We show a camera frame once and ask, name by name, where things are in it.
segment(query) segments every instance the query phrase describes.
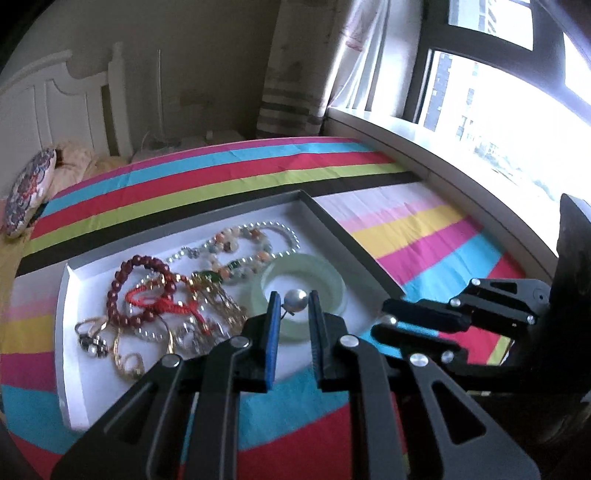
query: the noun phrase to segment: jade bangle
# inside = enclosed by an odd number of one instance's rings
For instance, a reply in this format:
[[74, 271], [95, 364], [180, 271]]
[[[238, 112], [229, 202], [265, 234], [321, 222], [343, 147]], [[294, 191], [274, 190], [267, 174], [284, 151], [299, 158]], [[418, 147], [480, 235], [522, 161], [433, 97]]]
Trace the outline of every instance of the jade bangle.
[[[273, 260], [262, 273], [253, 278], [249, 295], [251, 316], [261, 315], [267, 311], [268, 299], [265, 290], [269, 283], [279, 275], [290, 274], [305, 277], [308, 285], [312, 287], [311, 290], [318, 291], [322, 310], [339, 316], [345, 311], [347, 289], [339, 272], [323, 258], [293, 254]], [[290, 319], [290, 315], [287, 314], [281, 321], [280, 337], [289, 340], [309, 340], [308, 322]]]

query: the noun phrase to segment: blue stripe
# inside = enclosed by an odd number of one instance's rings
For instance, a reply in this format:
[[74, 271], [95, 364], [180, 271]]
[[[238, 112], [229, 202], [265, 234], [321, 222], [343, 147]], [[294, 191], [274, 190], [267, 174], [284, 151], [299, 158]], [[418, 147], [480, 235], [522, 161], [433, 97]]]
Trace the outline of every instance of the blue stripe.
[[227, 165], [241, 161], [261, 160], [263, 158], [288, 157], [301, 153], [348, 153], [371, 152], [373, 149], [359, 143], [308, 143], [299, 145], [277, 145], [273, 147], [244, 148], [217, 152], [197, 157], [183, 158], [171, 162], [161, 163], [153, 167], [142, 168], [111, 179], [93, 183], [79, 190], [70, 192], [63, 197], [51, 200], [41, 217], [63, 210], [85, 200], [99, 195], [137, 185], [146, 181], [160, 179], [177, 173], [198, 170], [200, 168]]
[[[446, 301], [461, 292], [472, 277], [486, 277], [501, 259], [501, 249], [479, 234], [404, 285], [407, 300]], [[436, 335], [433, 330], [421, 330]], [[376, 342], [364, 332], [362, 338]], [[388, 355], [397, 349], [378, 345]], [[78, 438], [61, 420], [57, 395], [2, 385], [8, 428], [24, 440], [63, 454]], [[240, 406], [239, 448], [251, 449], [294, 432], [341, 408], [346, 393], [323, 394], [310, 367], [274, 385], [268, 394], [243, 395]]]

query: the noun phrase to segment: headboard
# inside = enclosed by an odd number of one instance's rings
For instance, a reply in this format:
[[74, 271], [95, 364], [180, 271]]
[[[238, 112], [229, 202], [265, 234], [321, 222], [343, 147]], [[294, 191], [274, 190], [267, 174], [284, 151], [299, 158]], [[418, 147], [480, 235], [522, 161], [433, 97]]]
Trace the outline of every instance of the headboard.
[[107, 71], [72, 78], [66, 50], [37, 60], [0, 86], [0, 197], [35, 153], [52, 143], [73, 140], [100, 154], [109, 151], [102, 88], [108, 86], [119, 155], [131, 157], [125, 102], [122, 43], [113, 45]]

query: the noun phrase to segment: magenta stripe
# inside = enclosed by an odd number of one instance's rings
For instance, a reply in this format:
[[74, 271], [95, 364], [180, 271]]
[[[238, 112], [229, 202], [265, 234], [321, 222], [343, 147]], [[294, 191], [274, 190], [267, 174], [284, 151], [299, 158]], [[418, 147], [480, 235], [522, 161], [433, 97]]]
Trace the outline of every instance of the magenta stripe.
[[358, 140], [352, 138], [340, 137], [295, 137], [295, 138], [266, 138], [261, 140], [246, 140], [244, 142], [226, 143], [222, 145], [211, 145], [209, 147], [192, 148], [182, 152], [169, 153], [160, 157], [150, 158], [137, 163], [132, 163], [125, 167], [116, 168], [114, 170], [102, 173], [91, 179], [87, 179], [72, 185], [60, 191], [54, 198], [63, 197], [64, 195], [81, 188], [84, 188], [93, 183], [102, 180], [111, 179], [119, 175], [142, 170], [143, 168], [153, 167], [174, 160], [181, 160], [183, 158], [200, 157], [201, 155], [208, 155], [211, 153], [228, 152], [232, 150], [243, 150], [245, 148], [256, 147], [276, 147], [278, 145], [301, 145], [305, 143], [358, 143]]
[[473, 220], [463, 219], [382, 258], [378, 263], [403, 285], [441, 261], [480, 232]]
[[11, 306], [7, 312], [4, 322], [14, 322], [41, 315], [55, 315], [57, 306], [57, 296], [48, 297], [37, 301], [30, 301], [23, 305]]
[[441, 197], [434, 195], [429, 199], [419, 200], [413, 203], [404, 203], [397, 207], [378, 210], [377, 212], [371, 212], [361, 216], [354, 216], [346, 220], [341, 220], [339, 223], [348, 232], [356, 232], [376, 225], [394, 222], [401, 218], [406, 218], [407, 216], [416, 215], [418, 212], [423, 212], [443, 204], [445, 204], [445, 202]]
[[0, 355], [4, 385], [27, 390], [56, 391], [54, 352]]

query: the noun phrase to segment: striped tablecloth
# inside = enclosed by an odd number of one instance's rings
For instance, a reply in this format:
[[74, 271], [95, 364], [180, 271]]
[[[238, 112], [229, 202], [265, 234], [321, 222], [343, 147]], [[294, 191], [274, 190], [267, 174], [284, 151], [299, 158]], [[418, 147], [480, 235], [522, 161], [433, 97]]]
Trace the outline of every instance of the striped tablecloth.
[[[413, 174], [356, 141], [296, 138], [206, 147], [84, 182], [38, 221], [0, 324], [2, 396], [17, 446], [44, 478], [77, 434], [62, 423], [54, 315], [64, 263], [106, 242], [214, 207], [304, 189], [403, 286], [407, 299], [445, 301], [472, 277], [522, 270], [473, 219]], [[367, 332], [363, 335], [369, 339]], [[504, 339], [454, 335], [472, 362], [498, 362]], [[322, 394], [310, 368], [241, 400], [240, 479], [350, 478], [347, 395]]]

